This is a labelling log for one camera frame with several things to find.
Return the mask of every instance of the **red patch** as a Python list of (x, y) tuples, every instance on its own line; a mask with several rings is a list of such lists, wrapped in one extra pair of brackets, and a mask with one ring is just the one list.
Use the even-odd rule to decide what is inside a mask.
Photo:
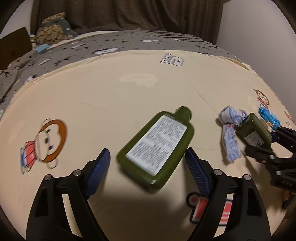
[[(209, 200), (206, 197), (200, 196), (200, 194), (195, 193), (195, 192), (189, 193), (187, 195), (186, 203), (188, 204), (188, 206), (193, 208), (191, 215), (190, 215), (191, 222), (193, 222), (193, 223), (199, 222), (199, 220), (201, 219), (201, 217), (207, 207), (208, 201)], [(231, 210), (231, 206), (232, 206), (232, 201), (226, 200), (223, 214), (222, 214), (222, 217), (221, 217), (221, 220), (219, 223), (220, 226), (225, 226), (227, 224), (230, 210)]]

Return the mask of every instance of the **blue cloth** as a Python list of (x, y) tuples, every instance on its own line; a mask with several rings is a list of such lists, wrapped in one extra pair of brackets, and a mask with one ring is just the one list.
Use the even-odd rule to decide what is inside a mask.
[(269, 109), (261, 106), (258, 112), (272, 129), (275, 130), (281, 125), (279, 119)]
[(224, 108), (218, 116), (219, 121), (223, 124), (222, 139), (229, 162), (233, 162), (242, 155), (235, 139), (235, 126), (239, 126), (247, 116), (244, 110), (236, 111), (231, 106)]

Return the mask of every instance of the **brown curtain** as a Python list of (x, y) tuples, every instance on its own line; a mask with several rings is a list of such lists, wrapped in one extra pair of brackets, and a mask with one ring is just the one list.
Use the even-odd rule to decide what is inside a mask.
[(101, 30), (164, 30), (216, 43), (222, 0), (34, 0), (31, 32), (65, 12), (78, 34)]

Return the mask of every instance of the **screw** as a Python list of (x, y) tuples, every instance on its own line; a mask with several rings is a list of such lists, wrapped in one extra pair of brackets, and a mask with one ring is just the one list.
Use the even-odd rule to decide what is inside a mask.
[(220, 169), (215, 169), (214, 170), (214, 173), (217, 175), (217, 176), (220, 176), (222, 174), (222, 171)]
[(244, 179), (250, 181), (251, 180), (251, 176), (249, 174), (245, 174), (244, 175)]
[(81, 174), (81, 170), (77, 169), (73, 172), (74, 176), (79, 176)]
[(51, 175), (50, 174), (47, 174), (45, 177), (44, 177), (44, 180), (48, 181), (49, 179), (51, 179)]

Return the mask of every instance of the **green bottle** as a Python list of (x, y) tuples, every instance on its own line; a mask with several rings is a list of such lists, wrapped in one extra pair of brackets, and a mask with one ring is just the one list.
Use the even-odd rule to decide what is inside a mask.
[(236, 135), (245, 144), (272, 151), (271, 134), (254, 113), (250, 113), (237, 127)]
[(191, 116), (185, 106), (156, 114), (118, 153), (123, 170), (149, 191), (161, 189), (193, 137)]

